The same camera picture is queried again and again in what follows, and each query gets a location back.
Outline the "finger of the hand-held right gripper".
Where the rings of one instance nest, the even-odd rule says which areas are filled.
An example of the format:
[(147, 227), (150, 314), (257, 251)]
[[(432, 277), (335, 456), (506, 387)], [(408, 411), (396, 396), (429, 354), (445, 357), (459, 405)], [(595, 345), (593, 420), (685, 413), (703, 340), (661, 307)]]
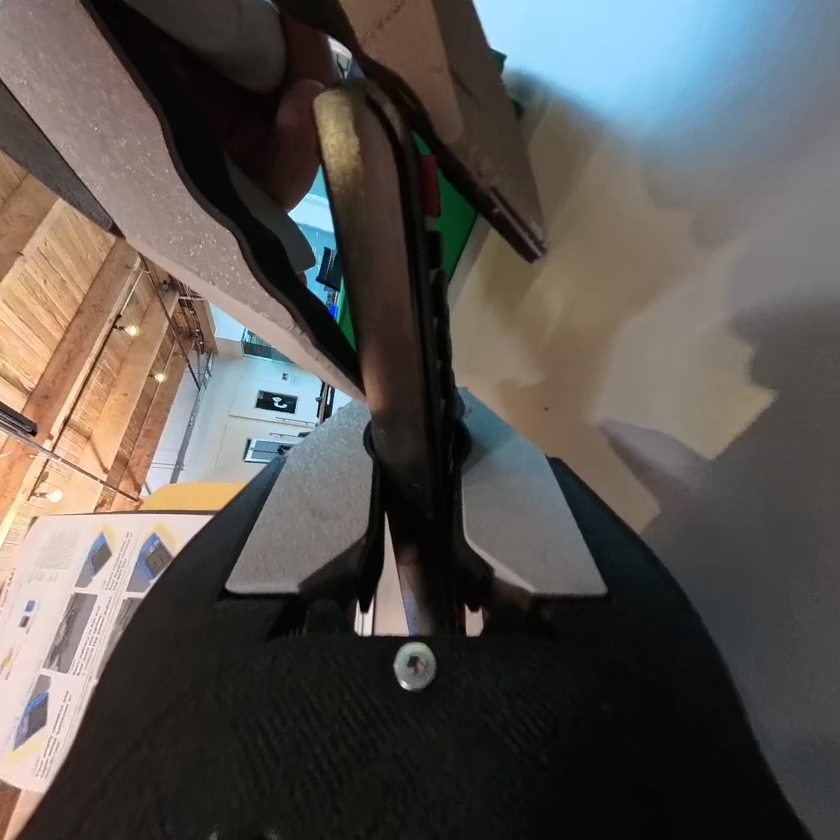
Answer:
[(548, 251), (527, 144), (470, 1), (284, 1), (348, 48), (444, 176), (528, 262)]
[(2, 2), (3, 140), (23, 167), (241, 325), (364, 401), (355, 352), (285, 253), (257, 254), (200, 196), (159, 105), (83, 2)]

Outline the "person's right hand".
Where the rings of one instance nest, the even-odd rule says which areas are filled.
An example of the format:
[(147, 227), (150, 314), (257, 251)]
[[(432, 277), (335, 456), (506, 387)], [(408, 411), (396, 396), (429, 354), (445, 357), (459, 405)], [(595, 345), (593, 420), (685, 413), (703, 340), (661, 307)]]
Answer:
[(323, 32), (287, 14), (281, 14), (280, 22), (286, 65), (269, 135), (264, 184), (268, 194), (289, 211), (309, 192), (320, 167), (312, 105), (340, 80), (340, 74)]

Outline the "green mat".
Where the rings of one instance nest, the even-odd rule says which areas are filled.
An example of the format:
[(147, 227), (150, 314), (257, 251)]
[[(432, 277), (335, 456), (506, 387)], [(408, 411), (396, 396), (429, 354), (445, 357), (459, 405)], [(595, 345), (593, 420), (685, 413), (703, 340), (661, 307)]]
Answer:
[[(443, 241), (443, 271), (447, 282), (451, 283), (472, 234), (478, 212), (440, 168), (437, 168), (436, 173), (440, 202), (440, 215), (437, 217), (436, 229)], [(338, 303), (332, 308), (335, 310), (333, 315), (339, 329), (355, 350), (354, 323), (345, 279), (342, 279)]]

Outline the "yellow object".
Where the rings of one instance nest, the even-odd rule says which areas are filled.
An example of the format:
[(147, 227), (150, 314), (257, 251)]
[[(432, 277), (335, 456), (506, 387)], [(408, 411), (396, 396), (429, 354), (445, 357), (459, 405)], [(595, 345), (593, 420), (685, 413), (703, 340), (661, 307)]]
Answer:
[(216, 513), (247, 487), (247, 482), (179, 482), (163, 486), (143, 499), (143, 512)]

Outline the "printed instruction poster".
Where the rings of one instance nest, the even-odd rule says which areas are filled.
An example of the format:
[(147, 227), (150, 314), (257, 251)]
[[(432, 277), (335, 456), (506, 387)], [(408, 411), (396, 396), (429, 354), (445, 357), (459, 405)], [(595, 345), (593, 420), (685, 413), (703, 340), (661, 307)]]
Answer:
[(212, 514), (37, 518), (2, 594), (2, 781), (44, 793), (147, 592)]

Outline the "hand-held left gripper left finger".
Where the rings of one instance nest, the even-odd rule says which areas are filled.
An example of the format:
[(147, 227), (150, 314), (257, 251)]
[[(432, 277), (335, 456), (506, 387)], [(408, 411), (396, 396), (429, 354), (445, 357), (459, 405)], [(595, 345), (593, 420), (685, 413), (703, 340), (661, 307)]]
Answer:
[(227, 579), (228, 593), (357, 601), (370, 609), (385, 521), (370, 423), (368, 406), (350, 402), (291, 450)]

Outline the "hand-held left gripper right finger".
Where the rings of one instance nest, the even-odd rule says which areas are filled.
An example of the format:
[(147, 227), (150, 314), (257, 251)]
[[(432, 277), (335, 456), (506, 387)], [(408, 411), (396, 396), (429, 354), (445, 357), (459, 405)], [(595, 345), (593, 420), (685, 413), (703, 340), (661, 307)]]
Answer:
[(607, 586), (548, 457), (468, 389), (459, 510), (482, 605), (600, 601)]

